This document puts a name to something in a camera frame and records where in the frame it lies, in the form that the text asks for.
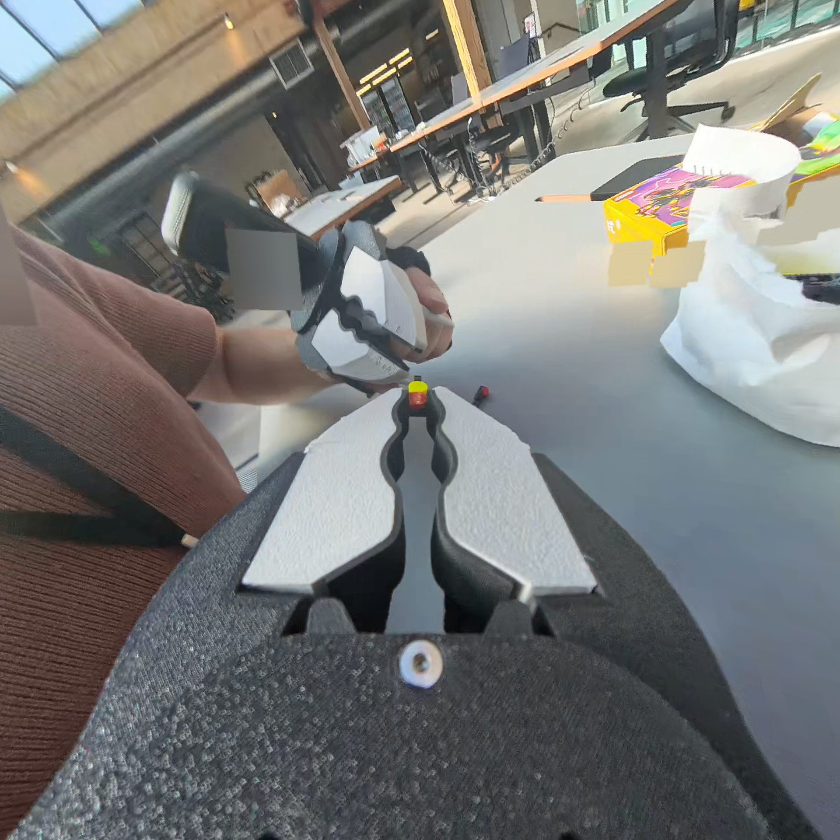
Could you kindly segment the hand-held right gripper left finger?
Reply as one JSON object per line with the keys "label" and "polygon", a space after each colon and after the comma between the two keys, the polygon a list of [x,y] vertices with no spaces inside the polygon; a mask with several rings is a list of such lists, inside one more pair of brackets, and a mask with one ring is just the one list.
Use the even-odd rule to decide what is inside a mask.
{"label": "hand-held right gripper left finger", "polygon": [[357,630],[384,632],[406,566],[406,433],[406,392],[395,388],[313,439],[242,589],[336,599]]}

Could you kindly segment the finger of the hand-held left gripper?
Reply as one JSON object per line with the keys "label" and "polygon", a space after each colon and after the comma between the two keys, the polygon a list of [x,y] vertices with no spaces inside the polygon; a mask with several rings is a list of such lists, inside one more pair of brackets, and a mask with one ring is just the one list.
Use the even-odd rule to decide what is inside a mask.
{"label": "finger of the hand-held left gripper", "polygon": [[411,379],[407,366],[376,337],[359,337],[345,328],[337,313],[328,313],[315,328],[311,346],[329,373],[358,387],[405,386]]}
{"label": "finger of the hand-held left gripper", "polygon": [[345,311],[366,335],[427,348],[425,311],[404,269],[360,246],[349,251],[340,282]]}

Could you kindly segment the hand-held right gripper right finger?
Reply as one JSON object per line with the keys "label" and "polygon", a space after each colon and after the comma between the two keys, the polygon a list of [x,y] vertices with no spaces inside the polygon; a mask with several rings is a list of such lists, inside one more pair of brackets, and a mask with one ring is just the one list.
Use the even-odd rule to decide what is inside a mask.
{"label": "hand-held right gripper right finger", "polygon": [[588,596],[597,579],[530,447],[442,386],[427,397],[439,481],[431,538],[448,634],[482,632],[496,607],[535,616],[545,596]]}

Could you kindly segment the person's left forearm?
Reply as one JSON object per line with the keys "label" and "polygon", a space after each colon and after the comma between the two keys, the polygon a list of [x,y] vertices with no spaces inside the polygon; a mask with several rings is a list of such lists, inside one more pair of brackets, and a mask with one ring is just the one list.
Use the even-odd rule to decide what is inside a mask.
{"label": "person's left forearm", "polygon": [[273,406],[295,403],[341,384],[303,363],[297,339],[287,326],[216,328],[213,358],[188,400]]}

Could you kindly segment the yellow lego box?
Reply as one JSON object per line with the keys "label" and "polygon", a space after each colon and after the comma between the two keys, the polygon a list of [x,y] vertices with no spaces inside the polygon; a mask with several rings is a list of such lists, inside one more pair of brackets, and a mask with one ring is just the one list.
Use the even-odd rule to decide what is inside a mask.
{"label": "yellow lego box", "polygon": [[696,130],[685,156],[648,160],[653,173],[624,170],[628,184],[603,202],[614,244],[649,242],[653,257],[688,244],[690,207],[698,191],[752,191],[747,216],[783,217],[808,183],[838,175],[838,105],[809,103],[817,73],[768,118],[748,129]]}

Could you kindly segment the heap of dark lego pieces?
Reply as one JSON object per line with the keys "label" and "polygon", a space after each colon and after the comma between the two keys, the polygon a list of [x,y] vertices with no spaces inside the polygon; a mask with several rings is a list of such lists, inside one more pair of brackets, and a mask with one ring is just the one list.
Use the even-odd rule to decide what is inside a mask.
{"label": "heap of dark lego pieces", "polygon": [[783,277],[798,282],[804,298],[839,306],[838,273],[785,274]]}

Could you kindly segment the person's left hand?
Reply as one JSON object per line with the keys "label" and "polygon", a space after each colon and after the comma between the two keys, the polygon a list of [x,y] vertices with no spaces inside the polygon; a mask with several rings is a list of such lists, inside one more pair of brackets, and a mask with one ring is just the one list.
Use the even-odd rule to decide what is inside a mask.
{"label": "person's left hand", "polygon": [[448,303],[437,283],[427,273],[414,266],[409,267],[406,274],[421,305],[434,315],[431,320],[425,320],[426,349],[407,356],[409,361],[420,364],[447,353],[452,345],[455,327],[449,314]]}

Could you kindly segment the grey desk orange edge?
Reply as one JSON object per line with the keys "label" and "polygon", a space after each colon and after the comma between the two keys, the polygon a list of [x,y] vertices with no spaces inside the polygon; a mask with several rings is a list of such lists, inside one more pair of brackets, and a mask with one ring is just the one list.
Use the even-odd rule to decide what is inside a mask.
{"label": "grey desk orange edge", "polygon": [[398,175],[368,183],[341,188],[312,197],[289,212],[284,221],[313,240],[324,236],[331,228],[361,218],[365,211],[383,200],[389,200],[404,187]]}
{"label": "grey desk orange edge", "polygon": [[666,19],[681,12],[687,2],[649,1],[611,23],[564,45],[546,57],[526,65],[473,95],[481,110],[498,108],[500,115],[518,114],[562,92],[589,84],[595,77],[591,65],[601,53],[611,55],[612,47],[625,39],[640,39],[644,28],[655,23],[661,28]]}
{"label": "grey desk orange edge", "polygon": [[423,168],[431,181],[436,196],[453,195],[453,186],[444,186],[439,181],[436,158],[427,147],[427,142],[445,142],[458,137],[468,130],[469,120],[473,114],[481,113],[485,106],[480,98],[468,98],[447,110],[439,113],[430,121],[424,122],[418,129],[404,135],[399,140],[394,140],[380,149],[367,159],[353,164],[347,175],[366,172],[368,169],[375,169],[379,175],[380,170],[387,168],[394,175],[398,175],[402,183],[408,185],[414,195],[419,193],[414,173],[406,161],[414,154],[419,154],[422,159]]}

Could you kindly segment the small cardboard box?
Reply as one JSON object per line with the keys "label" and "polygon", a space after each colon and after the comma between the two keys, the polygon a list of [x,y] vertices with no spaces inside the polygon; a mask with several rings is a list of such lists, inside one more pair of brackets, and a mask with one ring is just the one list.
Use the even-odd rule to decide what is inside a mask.
{"label": "small cardboard box", "polygon": [[287,170],[265,172],[254,180],[262,203],[278,218],[284,218],[309,200],[309,193],[300,188]]}

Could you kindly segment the wooden pillar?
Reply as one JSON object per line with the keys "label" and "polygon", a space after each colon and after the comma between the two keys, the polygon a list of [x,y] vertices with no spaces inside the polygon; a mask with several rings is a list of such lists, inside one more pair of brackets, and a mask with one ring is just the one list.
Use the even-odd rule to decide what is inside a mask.
{"label": "wooden pillar", "polygon": [[482,11],[486,2],[443,1],[442,5],[468,94],[478,102],[492,82],[486,38],[490,29]]}
{"label": "wooden pillar", "polygon": [[349,106],[359,130],[369,130],[371,128],[371,121],[369,120],[368,115],[362,106],[362,102],[351,84],[350,77],[342,63],[328,27],[324,22],[322,11],[318,6],[314,8],[311,27],[335,79],[339,83],[339,88],[341,89],[343,97]]}

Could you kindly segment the crumpled white paper bag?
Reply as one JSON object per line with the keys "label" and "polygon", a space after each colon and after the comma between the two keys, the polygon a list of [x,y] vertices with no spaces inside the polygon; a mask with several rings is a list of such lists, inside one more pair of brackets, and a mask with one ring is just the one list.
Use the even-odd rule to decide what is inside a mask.
{"label": "crumpled white paper bag", "polygon": [[686,373],[763,424],[839,446],[838,303],[797,276],[838,276],[838,176],[807,182],[789,205],[802,157],[771,134],[700,126],[691,175],[742,176],[698,187],[687,222],[696,279],[682,287],[661,345]]}

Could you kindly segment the black desk inlay pad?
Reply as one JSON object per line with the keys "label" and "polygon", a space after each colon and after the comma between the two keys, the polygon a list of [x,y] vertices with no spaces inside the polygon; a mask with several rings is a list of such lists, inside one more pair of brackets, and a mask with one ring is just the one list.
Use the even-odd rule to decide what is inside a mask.
{"label": "black desk inlay pad", "polygon": [[675,167],[679,168],[683,159],[683,154],[674,154],[636,161],[592,190],[590,200],[593,202],[609,200],[627,189],[634,188],[638,184],[658,176],[662,172]]}

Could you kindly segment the dark ceiling duct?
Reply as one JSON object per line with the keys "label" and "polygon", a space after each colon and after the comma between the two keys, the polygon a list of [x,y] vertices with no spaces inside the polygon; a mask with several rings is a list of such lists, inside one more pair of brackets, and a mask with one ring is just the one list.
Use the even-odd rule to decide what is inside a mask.
{"label": "dark ceiling duct", "polygon": [[209,99],[122,154],[34,217],[58,238],[114,228],[160,201],[182,169],[195,170],[241,196],[262,172],[287,170],[298,181],[304,157],[296,118],[309,79],[286,91],[270,64]]}

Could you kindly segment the wall air vent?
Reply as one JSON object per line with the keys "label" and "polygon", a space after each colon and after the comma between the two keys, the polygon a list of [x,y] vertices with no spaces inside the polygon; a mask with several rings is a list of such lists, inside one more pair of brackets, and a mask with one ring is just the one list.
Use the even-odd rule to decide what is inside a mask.
{"label": "wall air vent", "polygon": [[307,45],[297,38],[268,58],[281,86],[286,90],[293,89],[314,72],[312,60],[307,51]]}

